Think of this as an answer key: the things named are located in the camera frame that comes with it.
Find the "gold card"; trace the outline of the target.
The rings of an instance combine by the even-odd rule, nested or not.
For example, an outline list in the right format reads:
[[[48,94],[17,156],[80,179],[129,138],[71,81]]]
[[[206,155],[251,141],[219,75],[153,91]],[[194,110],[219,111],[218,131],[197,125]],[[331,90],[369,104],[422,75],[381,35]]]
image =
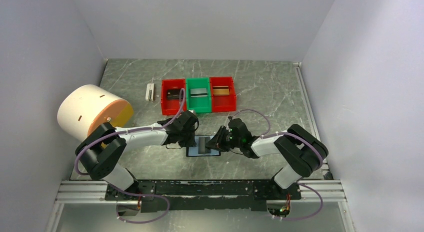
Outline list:
[[[230,94],[229,86],[213,86],[212,94],[214,96],[228,96]]]

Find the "black leather card holder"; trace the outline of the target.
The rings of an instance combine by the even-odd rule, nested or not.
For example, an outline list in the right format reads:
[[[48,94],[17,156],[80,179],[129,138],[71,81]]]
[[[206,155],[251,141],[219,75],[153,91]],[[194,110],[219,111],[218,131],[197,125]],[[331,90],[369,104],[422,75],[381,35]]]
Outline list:
[[[213,138],[212,135],[208,136],[195,136],[195,145],[186,148],[186,157],[213,157],[220,156],[218,150],[206,148],[206,143]]]

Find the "green plastic bin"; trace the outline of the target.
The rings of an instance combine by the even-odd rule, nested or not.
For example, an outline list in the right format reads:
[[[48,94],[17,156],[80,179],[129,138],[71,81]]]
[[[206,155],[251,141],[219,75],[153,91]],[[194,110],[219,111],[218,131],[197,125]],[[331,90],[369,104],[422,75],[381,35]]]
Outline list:
[[[186,106],[188,110],[194,110],[197,114],[212,112],[212,96],[210,79],[187,78],[186,85]]]

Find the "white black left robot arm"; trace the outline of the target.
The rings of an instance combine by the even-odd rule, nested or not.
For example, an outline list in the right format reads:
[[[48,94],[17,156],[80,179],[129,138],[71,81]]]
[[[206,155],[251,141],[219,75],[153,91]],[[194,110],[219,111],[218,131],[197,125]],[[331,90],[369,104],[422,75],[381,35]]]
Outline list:
[[[195,145],[198,117],[183,111],[177,118],[169,118],[141,127],[113,127],[106,122],[98,126],[76,149],[77,163],[81,163],[93,180],[103,180],[127,200],[138,194],[139,182],[126,168],[119,165],[121,156],[147,146],[178,144]]]

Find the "red plastic bin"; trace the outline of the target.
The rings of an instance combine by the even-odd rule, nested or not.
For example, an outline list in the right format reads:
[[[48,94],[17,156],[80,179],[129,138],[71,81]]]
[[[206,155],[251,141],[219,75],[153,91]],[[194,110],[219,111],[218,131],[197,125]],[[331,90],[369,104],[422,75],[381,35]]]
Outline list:
[[[232,77],[210,77],[212,112],[232,112],[237,107],[237,96]]]
[[[181,88],[186,88],[185,79],[165,79],[161,82],[161,112],[165,116],[175,115],[179,108]]]

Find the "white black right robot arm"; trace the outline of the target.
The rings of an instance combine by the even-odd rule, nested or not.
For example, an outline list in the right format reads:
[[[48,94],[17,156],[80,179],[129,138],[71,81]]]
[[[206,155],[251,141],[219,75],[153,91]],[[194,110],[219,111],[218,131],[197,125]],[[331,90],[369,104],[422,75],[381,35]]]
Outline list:
[[[287,165],[272,177],[269,190],[276,199],[287,195],[293,183],[321,168],[329,154],[321,141],[298,124],[283,132],[254,136],[239,118],[231,120],[228,126],[221,126],[205,147],[219,152],[238,148],[245,157],[252,159],[280,154]]]

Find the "grey card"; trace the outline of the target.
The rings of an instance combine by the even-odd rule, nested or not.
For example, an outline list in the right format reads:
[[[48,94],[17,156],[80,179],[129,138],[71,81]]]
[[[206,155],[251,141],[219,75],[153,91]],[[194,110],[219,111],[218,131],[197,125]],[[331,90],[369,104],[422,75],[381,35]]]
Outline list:
[[[198,153],[200,155],[210,154],[211,150],[207,148],[207,143],[210,141],[210,137],[200,137],[198,139]]]

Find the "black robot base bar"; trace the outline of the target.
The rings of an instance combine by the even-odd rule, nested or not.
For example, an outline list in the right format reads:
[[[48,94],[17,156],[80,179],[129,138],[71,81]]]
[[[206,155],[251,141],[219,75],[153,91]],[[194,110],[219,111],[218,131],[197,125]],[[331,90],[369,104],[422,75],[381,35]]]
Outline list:
[[[106,201],[134,202],[140,212],[203,209],[267,211],[268,202],[301,199],[300,188],[282,189],[269,179],[242,180],[140,180],[137,193],[124,194],[107,186]]]

